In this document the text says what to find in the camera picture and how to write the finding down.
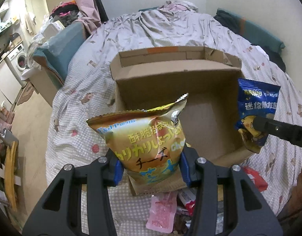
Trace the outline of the red snack packet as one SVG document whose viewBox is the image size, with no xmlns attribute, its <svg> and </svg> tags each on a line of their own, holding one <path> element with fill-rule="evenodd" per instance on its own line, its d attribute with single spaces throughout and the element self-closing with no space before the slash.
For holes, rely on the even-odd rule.
<svg viewBox="0 0 302 236">
<path fill-rule="evenodd" d="M 267 182 L 261 177 L 261 175 L 256 170 L 245 166 L 243 167 L 243 171 L 248 175 L 250 180 L 252 180 L 259 192 L 267 190 Z"/>
</svg>

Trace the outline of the blue snack bag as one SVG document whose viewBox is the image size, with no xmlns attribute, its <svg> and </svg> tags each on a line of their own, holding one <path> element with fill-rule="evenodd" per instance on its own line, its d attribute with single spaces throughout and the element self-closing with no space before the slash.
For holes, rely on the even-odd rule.
<svg viewBox="0 0 302 236">
<path fill-rule="evenodd" d="M 268 134 L 256 130 L 253 122 L 257 116 L 274 118 L 280 86 L 244 78 L 238 79 L 238 86 L 239 120 L 236 128 L 246 149 L 253 153 L 260 153 Z"/>
</svg>

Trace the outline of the pink snack pouch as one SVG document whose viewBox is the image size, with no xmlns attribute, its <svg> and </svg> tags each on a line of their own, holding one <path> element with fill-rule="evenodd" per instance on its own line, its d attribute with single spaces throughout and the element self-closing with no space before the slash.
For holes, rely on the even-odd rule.
<svg viewBox="0 0 302 236">
<path fill-rule="evenodd" d="M 176 191 L 153 194 L 146 228 L 161 233 L 171 233 L 176 211 Z"/>
</svg>

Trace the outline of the yellow cheese chips bag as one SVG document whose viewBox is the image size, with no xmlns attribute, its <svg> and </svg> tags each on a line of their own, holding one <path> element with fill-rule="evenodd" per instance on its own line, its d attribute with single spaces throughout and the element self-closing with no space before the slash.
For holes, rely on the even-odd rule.
<svg viewBox="0 0 302 236">
<path fill-rule="evenodd" d="M 170 177 L 186 143 L 179 116 L 188 94 L 174 103 L 149 110 L 107 113 L 87 120 L 138 185 Z"/>
</svg>

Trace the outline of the red white snack bar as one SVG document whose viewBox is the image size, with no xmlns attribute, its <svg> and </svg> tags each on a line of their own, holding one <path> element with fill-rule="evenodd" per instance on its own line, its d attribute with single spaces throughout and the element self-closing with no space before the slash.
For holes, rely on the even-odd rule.
<svg viewBox="0 0 302 236">
<path fill-rule="evenodd" d="M 189 216 L 193 216 L 196 201 L 196 190 L 183 188 L 178 190 L 178 197 L 185 209 L 188 211 Z"/>
</svg>

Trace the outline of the yellow wooden chair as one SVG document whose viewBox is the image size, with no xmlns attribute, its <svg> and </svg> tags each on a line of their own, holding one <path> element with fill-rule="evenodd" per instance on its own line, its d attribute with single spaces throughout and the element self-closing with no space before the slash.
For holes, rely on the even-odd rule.
<svg viewBox="0 0 302 236">
<path fill-rule="evenodd" d="M 0 133 L 0 141 L 6 146 L 5 167 L 3 170 L 4 192 L 6 194 L 7 203 L 11 210 L 18 211 L 17 197 L 15 193 L 15 160 L 18 150 L 18 139 L 12 134 L 11 131 L 4 129 Z"/>
</svg>

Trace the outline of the checkered bed quilt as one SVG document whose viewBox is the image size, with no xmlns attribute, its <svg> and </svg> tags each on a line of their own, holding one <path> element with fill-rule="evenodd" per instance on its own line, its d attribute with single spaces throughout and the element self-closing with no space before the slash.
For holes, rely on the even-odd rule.
<svg viewBox="0 0 302 236">
<path fill-rule="evenodd" d="M 167 68 L 182 70 L 150 80 L 129 79 L 135 69 L 158 72 L 160 64 L 142 63 L 155 47 L 218 55 L 222 62 L 207 72 L 191 72 L 190 62 L 156 54 Z M 72 57 L 67 77 L 52 103 L 48 131 L 46 178 L 52 181 L 65 164 L 86 165 L 107 152 L 104 139 L 88 118 L 115 112 L 126 96 L 129 110 L 158 106 L 189 93 L 182 126 L 187 143 L 211 161 L 241 162 L 267 182 L 263 196 L 272 211 L 290 224 L 302 211 L 302 148 L 271 136 L 260 153 L 243 150 L 234 124 L 237 117 L 234 76 L 280 86 L 275 119 L 302 126 L 302 96 L 291 78 L 268 53 L 222 26 L 192 4 L 114 18 L 96 30 Z"/>
</svg>

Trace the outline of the brown cardboard box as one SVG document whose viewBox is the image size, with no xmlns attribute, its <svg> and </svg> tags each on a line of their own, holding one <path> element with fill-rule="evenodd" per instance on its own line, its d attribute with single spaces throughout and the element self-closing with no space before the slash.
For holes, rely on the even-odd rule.
<svg viewBox="0 0 302 236">
<path fill-rule="evenodd" d="M 178 159 L 187 144 L 219 166 L 251 155 L 234 127 L 241 67 L 238 57 L 207 47 L 115 56 L 116 113 L 100 131 L 126 167 L 135 195 L 184 187 Z"/>
</svg>

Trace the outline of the white washing machine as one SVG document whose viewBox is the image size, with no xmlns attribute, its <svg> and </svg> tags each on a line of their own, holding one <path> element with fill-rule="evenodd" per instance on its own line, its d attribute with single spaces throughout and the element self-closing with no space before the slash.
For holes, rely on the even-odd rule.
<svg viewBox="0 0 302 236">
<path fill-rule="evenodd" d="M 26 50 L 22 43 L 18 44 L 4 58 L 12 74 L 19 82 L 22 81 L 21 76 L 26 68 L 25 59 L 26 59 Z"/>
</svg>

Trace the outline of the teal cushion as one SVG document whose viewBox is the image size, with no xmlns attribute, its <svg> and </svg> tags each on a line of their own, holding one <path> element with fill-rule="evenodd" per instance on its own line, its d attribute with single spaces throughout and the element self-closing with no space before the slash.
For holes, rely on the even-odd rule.
<svg viewBox="0 0 302 236">
<path fill-rule="evenodd" d="M 71 59 L 85 40 L 84 25 L 79 21 L 74 22 L 36 48 L 32 58 L 62 85 Z"/>
</svg>

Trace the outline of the pile of clothes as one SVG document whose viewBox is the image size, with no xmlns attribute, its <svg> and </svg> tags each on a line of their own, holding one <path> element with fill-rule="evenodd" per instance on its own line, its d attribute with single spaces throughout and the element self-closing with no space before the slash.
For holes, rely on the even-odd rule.
<svg viewBox="0 0 302 236">
<path fill-rule="evenodd" d="M 75 2 L 72 0 L 70 2 L 61 3 L 50 14 L 49 19 L 52 22 L 60 21 L 64 27 L 71 25 L 75 20 L 79 18 L 80 10 Z"/>
</svg>

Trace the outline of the teal pillow by wall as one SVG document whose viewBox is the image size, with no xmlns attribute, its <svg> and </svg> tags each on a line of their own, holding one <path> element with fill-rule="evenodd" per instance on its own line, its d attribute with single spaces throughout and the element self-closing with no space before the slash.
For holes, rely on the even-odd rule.
<svg viewBox="0 0 302 236">
<path fill-rule="evenodd" d="M 214 18 L 222 26 L 250 41 L 252 45 L 260 46 L 269 56 L 269 60 L 274 62 L 284 73 L 286 72 L 285 63 L 281 57 L 282 50 L 285 48 L 282 40 L 265 28 L 225 9 L 218 8 Z"/>
</svg>

